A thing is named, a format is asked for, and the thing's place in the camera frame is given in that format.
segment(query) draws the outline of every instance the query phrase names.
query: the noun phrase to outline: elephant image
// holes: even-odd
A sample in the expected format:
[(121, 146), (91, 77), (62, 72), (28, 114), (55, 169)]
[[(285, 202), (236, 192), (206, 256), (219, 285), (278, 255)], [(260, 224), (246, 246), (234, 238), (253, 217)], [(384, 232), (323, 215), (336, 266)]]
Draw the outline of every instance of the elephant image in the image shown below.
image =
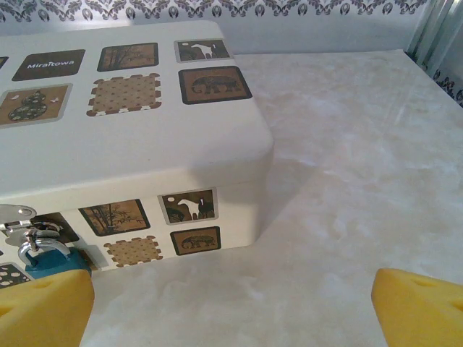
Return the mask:
[(197, 78), (192, 86), (191, 90), (194, 93), (200, 94), (211, 94), (211, 91), (213, 90), (214, 93), (220, 93), (219, 87), (226, 87), (225, 92), (233, 92), (241, 90), (240, 87), (238, 87), (238, 82), (233, 78), (229, 76), (203, 76)]
[(207, 246), (215, 246), (213, 237), (210, 236), (191, 236), (182, 241), (182, 248), (193, 249)]

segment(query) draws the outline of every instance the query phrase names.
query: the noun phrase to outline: white box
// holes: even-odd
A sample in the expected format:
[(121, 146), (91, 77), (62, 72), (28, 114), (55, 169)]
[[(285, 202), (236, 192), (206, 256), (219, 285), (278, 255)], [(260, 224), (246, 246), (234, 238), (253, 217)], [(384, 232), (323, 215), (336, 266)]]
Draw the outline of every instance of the white box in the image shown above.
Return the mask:
[(222, 42), (206, 21), (0, 38), (0, 204), (60, 213), (100, 270), (253, 243), (273, 140)]

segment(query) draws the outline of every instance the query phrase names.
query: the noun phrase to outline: white table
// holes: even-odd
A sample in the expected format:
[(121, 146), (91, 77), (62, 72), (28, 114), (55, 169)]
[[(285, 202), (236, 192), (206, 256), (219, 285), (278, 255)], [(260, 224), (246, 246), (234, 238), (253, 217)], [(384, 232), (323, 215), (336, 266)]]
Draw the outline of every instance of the white table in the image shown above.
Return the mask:
[(463, 110), (401, 51), (238, 56), (276, 156), (256, 244), (96, 273), (83, 347), (386, 346), (397, 267), (463, 282)]

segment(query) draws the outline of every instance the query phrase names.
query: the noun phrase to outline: blue padlock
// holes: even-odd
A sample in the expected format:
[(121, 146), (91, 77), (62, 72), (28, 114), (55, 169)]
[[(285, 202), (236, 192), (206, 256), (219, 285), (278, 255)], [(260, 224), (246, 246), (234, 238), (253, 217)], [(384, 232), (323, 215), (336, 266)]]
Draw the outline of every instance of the blue padlock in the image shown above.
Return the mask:
[(32, 245), (26, 242), (18, 251), (18, 256), (26, 264), (26, 272), (35, 279), (69, 270), (87, 270), (92, 274), (92, 270), (76, 248), (67, 248), (53, 239), (36, 239), (35, 245), (39, 249), (51, 250), (32, 257), (28, 254)]

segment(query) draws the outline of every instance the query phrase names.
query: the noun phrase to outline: yellow sponge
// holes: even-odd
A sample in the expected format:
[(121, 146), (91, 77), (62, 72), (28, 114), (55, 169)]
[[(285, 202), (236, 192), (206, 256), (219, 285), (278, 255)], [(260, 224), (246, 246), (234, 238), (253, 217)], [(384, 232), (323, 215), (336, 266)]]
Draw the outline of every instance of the yellow sponge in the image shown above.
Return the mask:
[(78, 347), (94, 298), (86, 270), (1, 289), (0, 346)]
[(380, 269), (371, 296), (389, 347), (463, 346), (463, 286)]

